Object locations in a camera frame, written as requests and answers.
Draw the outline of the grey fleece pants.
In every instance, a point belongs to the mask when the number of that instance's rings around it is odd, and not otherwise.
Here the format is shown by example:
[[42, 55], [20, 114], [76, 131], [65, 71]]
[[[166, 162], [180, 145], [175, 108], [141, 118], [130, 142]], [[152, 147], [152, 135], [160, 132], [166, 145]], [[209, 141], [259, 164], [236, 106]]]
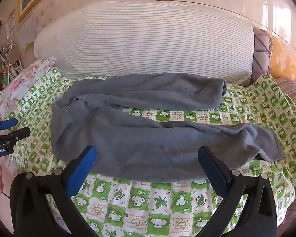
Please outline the grey fleece pants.
[[52, 104], [52, 152], [70, 162], [93, 146], [98, 157], [92, 172], [142, 182], [203, 179], [204, 157], [198, 154], [202, 146], [230, 169], [256, 157], [282, 159], [275, 132], [256, 124], [158, 122], [138, 115], [139, 109], [217, 109], [226, 91], [223, 79], [183, 73], [75, 81]]

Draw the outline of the floral pink pillow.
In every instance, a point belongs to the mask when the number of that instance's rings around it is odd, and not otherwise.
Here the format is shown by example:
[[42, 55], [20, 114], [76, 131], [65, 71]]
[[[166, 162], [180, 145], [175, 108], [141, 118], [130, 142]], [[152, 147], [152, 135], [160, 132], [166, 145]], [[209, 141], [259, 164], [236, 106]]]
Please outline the floral pink pillow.
[[0, 117], [6, 118], [22, 99], [30, 87], [35, 84], [56, 64], [55, 57], [37, 60], [24, 69], [7, 87], [0, 91]]

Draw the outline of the cluttered side shelf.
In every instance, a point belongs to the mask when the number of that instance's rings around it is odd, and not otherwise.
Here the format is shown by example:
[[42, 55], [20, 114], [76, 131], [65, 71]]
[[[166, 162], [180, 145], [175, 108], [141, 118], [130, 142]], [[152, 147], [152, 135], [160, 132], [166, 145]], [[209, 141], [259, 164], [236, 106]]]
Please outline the cluttered side shelf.
[[24, 70], [21, 52], [12, 40], [15, 30], [16, 13], [14, 9], [5, 23], [0, 18], [0, 89], [4, 89]]

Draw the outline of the green checkered bed quilt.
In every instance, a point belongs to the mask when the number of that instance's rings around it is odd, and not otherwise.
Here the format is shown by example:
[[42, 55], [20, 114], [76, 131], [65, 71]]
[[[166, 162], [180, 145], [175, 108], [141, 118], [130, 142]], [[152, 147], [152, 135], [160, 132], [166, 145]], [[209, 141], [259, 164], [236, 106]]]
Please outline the green checkered bed quilt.
[[[274, 130], [284, 150], [277, 162], [254, 160], [241, 168], [247, 176], [268, 176], [282, 223], [296, 200], [296, 105], [269, 75], [248, 87], [228, 85], [216, 110], [138, 110], [138, 115], [156, 121], [193, 121], [233, 125], [242, 122]], [[72, 81], [52, 68], [25, 93], [4, 119], [17, 118], [31, 136], [17, 144], [7, 159], [21, 172], [38, 176], [64, 167], [51, 150], [52, 102]], [[205, 180], [147, 183], [91, 173], [73, 203], [99, 236], [195, 236], [222, 202]]]

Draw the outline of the white striped large pillow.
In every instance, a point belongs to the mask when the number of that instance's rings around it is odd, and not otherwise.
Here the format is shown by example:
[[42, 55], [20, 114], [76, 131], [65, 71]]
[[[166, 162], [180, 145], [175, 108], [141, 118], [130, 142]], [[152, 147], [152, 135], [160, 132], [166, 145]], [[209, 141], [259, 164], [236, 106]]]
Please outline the white striped large pillow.
[[208, 6], [94, 2], [46, 26], [34, 53], [68, 78], [169, 72], [247, 86], [254, 46], [250, 23]]

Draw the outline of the pink striped blanket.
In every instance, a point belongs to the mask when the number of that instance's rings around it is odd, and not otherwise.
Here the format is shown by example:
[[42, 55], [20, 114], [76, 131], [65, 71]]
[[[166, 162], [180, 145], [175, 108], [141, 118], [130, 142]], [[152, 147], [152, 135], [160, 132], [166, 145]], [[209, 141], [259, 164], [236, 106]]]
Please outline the pink striped blanket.
[[296, 82], [286, 77], [277, 78], [275, 81], [279, 88], [287, 94], [296, 105]]

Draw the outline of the orange floral cushion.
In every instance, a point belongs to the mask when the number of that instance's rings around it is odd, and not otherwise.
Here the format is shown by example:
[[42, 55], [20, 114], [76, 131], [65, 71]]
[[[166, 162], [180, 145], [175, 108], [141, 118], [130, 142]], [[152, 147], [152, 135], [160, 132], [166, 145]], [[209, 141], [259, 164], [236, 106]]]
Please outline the orange floral cushion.
[[273, 36], [270, 74], [274, 78], [286, 77], [296, 82], [296, 51], [285, 40]]

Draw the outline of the purple patterned cushion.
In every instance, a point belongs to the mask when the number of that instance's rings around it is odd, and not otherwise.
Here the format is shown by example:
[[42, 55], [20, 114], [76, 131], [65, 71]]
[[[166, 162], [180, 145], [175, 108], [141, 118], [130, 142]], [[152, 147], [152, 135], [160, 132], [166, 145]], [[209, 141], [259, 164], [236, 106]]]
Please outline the purple patterned cushion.
[[260, 76], [270, 73], [273, 50], [273, 40], [268, 32], [254, 27], [253, 34], [255, 45], [252, 61], [251, 83], [255, 82]]

